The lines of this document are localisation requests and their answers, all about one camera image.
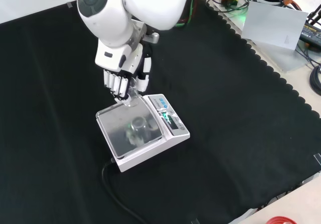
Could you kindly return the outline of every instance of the metal plate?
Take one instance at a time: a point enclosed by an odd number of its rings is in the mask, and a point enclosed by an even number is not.
[[[122,158],[163,136],[158,120],[140,97],[137,105],[115,104],[97,113],[97,121],[117,158]]]

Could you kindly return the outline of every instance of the table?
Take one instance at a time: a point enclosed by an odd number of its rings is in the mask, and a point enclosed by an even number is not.
[[[296,223],[317,224],[321,220],[321,176],[268,205],[239,224],[264,224],[275,216]]]
[[[295,0],[303,9],[303,11],[311,12],[315,10],[319,4],[321,4],[321,0]],[[231,27],[238,33],[242,33],[243,25],[244,25],[244,14],[242,16],[239,13],[227,13],[221,14],[224,16],[224,19],[228,21]],[[275,51],[275,48],[268,49],[264,47],[260,47],[253,43],[252,41],[248,41],[249,44],[252,45],[252,48],[256,51],[256,54],[260,55],[263,60],[267,62],[268,65],[272,66],[275,72],[278,72],[282,78],[284,78],[287,83],[293,86],[299,96],[303,97],[308,103],[312,110],[318,112],[321,115],[321,96],[317,95],[309,85],[309,76],[311,74],[311,67],[307,65],[307,62],[296,52],[288,52],[283,51],[282,49],[278,49]],[[311,52],[311,58],[314,58],[316,61],[321,60],[321,55],[315,55]],[[284,71],[279,65],[281,64],[291,64],[295,62],[296,65],[301,66],[293,71]]]

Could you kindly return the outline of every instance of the digital scale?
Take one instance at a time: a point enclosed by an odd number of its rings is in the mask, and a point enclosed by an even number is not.
[[[140,96],[131,107],[117,103],[96,118],[121,172],[190,137],[162,94]]]

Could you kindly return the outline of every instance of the black fabric table cover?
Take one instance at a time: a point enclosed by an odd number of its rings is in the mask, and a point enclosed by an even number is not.
[[[114,102],[96,48],[76,7],[0,26],[1,223],[136,223],[100,180],[111,153],[95,114]],[[228,223],[320,170],[319,115],[204,0],[187,27],[160,32],[148,93],[191,132],[108,170],[149,223]]]

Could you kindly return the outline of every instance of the robotic arm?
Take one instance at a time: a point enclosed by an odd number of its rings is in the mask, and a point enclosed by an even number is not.
[[[104,69],[104,84],[116,101],[130,101],[132,78],[146,91],[151,52],[144,42],[157,43],[159,35],[146,35],[146,25],[169,30],[179,20],[186,0],[77,0],[79,14],[98,37],[95,62]]]

